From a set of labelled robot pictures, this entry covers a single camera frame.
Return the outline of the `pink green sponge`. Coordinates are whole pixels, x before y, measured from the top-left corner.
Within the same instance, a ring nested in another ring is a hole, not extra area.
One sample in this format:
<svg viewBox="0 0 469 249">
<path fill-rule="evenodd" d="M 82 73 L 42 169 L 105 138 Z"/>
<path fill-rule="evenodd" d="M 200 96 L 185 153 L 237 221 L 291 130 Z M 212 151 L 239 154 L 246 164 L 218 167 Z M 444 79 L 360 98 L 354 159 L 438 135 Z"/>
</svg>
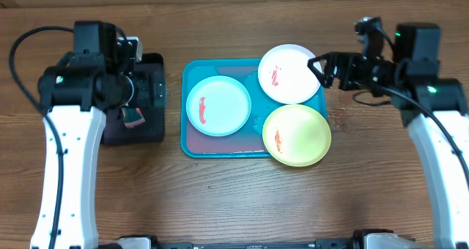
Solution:
<svg viewBox="0 0 469 249">
<path fill-rule="evenodd" d="M 146 122 L 140 108 L 123 108 L 122 115 L 126 128 L 136 127 Z"/>
</svg>

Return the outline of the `white plate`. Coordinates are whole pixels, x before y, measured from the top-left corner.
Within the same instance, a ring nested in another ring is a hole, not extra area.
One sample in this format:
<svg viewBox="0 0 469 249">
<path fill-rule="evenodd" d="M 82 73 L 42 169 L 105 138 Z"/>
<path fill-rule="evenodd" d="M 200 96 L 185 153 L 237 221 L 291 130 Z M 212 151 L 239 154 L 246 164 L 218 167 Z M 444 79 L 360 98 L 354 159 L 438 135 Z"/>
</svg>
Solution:
<svg viewBox="0 0 469 249">
<path fill-rule="evenodd" d="M 308 67 L 309 60 L 315 57 L 307 48 L 295 44 L 270 49 L 258 67 L 262 90 L 283 104 L 298 104 L 311 99 L 320 88 L 316 75 Z"/>
</svg>

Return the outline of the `yellow plate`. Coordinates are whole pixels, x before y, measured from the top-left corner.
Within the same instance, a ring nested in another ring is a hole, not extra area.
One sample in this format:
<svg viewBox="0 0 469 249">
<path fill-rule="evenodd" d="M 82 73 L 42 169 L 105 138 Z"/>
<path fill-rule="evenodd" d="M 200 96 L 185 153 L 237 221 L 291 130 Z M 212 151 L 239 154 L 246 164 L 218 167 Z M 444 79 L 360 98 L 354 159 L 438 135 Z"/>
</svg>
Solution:
<svg viewBox="0 0 469 249">
<path fill-rule="evenodd" d="M 331 131 L 326 119 L 306 105 L 283 105 L 265 120 L 262 140 L 268 153 L 288 166 L 313 165 L 326 156 Z"/>
</svg>

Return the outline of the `light blue plate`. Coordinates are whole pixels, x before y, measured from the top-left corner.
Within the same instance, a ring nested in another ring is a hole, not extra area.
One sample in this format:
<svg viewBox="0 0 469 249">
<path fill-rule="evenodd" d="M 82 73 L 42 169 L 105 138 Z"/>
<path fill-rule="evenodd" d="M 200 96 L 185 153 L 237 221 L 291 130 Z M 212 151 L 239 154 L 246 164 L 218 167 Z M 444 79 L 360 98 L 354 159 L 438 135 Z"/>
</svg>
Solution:
<svg viewBox="0 0 469 249">
<path fill-rule="evenodd" d="M 241 82 L 216 75 L 203 79 L 186 100 L 190 123 L 201 133 L 221 137 L 238 131 L 251 113 L 251 97 Z"/>
</svg>

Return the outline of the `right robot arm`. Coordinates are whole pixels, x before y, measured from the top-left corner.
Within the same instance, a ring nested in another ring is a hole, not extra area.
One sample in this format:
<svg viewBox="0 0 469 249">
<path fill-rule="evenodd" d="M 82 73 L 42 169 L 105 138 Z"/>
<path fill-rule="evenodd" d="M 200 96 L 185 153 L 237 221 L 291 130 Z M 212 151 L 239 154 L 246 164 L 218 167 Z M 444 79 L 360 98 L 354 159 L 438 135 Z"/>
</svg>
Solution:
<svg viewBox="0 0 469 249">
<path fill-rule="evenodd" d="M 440 27 L 406 22 L 392 40 L 380 18 L 355 23 L 360 53 L 309 59 L 321 86 L 389 97 L 417 149 L 434 226 L 435 248 L 468 247 L 468 102 L 462 84 L 440 78 Z"/>
</svg>

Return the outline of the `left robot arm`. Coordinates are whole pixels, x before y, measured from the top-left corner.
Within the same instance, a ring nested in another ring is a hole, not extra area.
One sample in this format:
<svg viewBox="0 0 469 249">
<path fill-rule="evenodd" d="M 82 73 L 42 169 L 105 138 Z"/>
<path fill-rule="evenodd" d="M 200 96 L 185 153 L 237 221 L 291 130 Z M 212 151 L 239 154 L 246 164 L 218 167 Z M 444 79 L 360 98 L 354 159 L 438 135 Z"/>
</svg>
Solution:
<svg viewBox="0 0 469 249">
<path fill-rule="evenodd" d="M 32 248 L 98 248 L 95 219 L 101 144 L 160 142 L 165 134 L 163 58 L 102 21 L 71 28 L 73 50 L 45 70 L 34 106 L 43 115 L 45 177 Z M 300 106 L 325 116 L 319 59 L 280 45 L 261 59 L 209 59 L 182 73 L 181 147 L 190 157 L 267 157 L 271 113 Z"/>
</svg>

